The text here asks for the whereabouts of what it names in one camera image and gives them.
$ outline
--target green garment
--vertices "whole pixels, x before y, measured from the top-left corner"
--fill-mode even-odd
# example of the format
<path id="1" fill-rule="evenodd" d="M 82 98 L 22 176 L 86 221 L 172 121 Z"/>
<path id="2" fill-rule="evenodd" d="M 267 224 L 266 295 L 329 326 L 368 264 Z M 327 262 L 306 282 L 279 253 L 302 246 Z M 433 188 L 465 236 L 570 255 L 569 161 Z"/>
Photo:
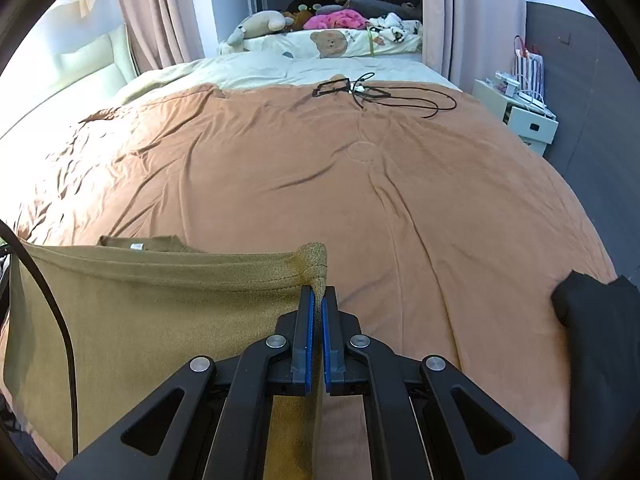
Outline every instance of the green garment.
<path id="1" fill-rule="evenodd" d="M 142 250 L 130 248 L 141 243 Z M 222 360 L 273 333 L 278 316 L 297 309 L 302 285 L 314 289 L 317 316 L 326 285 L 322 244 L 282 254 L 206 254 L 176 237 L 102 237 L 95 247 L 25 246 L 71 334 L 80 449 L 191 357 Z M 10 307 L 4 380 L 14 408 L 69 460 L 62 336 L 21 264 L 12 264 Z M 265 478 L 283 472 L 287 478 L 311 477 L 316 399 L 274 399 Z"/>

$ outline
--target teddy bear print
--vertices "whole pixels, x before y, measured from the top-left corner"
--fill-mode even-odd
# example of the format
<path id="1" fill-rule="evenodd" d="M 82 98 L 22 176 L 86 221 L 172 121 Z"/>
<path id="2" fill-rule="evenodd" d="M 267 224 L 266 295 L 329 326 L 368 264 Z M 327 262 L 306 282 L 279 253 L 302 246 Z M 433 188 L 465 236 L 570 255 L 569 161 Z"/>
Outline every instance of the teddy bear print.
<path id="1" fill-rule="evenodd" d="M 311 33 L 320 57 L 340 57 L 347 51 L 347 38 L 339 30 L 322 30 Z"/>

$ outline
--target silver screw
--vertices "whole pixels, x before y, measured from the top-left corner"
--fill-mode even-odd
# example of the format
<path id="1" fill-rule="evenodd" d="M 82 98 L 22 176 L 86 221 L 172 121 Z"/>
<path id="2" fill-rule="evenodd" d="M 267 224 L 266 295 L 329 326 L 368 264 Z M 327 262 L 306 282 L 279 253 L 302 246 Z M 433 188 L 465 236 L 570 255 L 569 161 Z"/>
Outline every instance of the silver screw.
<path id="1" fill-rule="evenodd" d="M 270 348 L 282 348 L 287 344 L 287 338 L 283 335 L 270 335 L 267 338 L 267 346 Z"/>
<path id="2" fill-rule="evenodd" d="M 351 346 L 355 346 L 356 348 L 366 348 L 371 344 L 371 339 L 369 339 L 364 334 L 358 334 L 351 338 Z"/>
<path id="3" fill-rule="evenodd" d="M 446 362 L 442 357 L 438 357 L 437 355 L 432 355 L 427 359 L 427 368 L 429 370 L 433 370 L 434 372 L 439 372 L 444 370 L 446 366 Z"/>
<path id="4" fill-rule="evenodd" d="M 189 368 L 194 372 L 204 372 L 209 369 L 211 362 L 206 357 L 196 357 L 189 363 Z"/>

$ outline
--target triangular cutout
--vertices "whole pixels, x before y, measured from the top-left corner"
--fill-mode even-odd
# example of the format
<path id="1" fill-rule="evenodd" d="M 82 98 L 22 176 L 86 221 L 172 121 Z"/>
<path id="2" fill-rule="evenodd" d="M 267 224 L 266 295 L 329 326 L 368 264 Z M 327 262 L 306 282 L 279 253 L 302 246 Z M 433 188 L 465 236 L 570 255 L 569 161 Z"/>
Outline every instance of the triangular cutout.
<path id="1" fill-rule="evenodd" d="M 122 443 L 150 456 L 157 455 L 183 397 L 180 388 L 171 391 L 122 434 Z"/>
<path id="2" fill-rule="evenodd" d="M 511 431 L 482 409 L 465 390 L 453 388 L 451 395 L 479 454 L 488 455 L 513 442 Z"/>

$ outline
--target nightstand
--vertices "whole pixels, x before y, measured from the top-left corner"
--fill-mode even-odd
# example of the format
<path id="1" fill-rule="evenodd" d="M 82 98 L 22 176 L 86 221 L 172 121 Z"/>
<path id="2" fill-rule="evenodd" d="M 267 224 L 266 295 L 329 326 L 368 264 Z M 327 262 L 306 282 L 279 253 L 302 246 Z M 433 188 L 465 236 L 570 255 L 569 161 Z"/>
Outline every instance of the nightstand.
<path id="1" fill-rule="evenodd" d="M 473 96 L 478 99 L 494 116 L 507 124 L 508 127 L 520 137 L 522 142 L 534 152 L 542 156 L 550 145 L 558 122 L 545 117 L 536 107 L 530 106 L 519 97 L 507 97 L 484 81 L 476 79 L 474 82 Z"/>

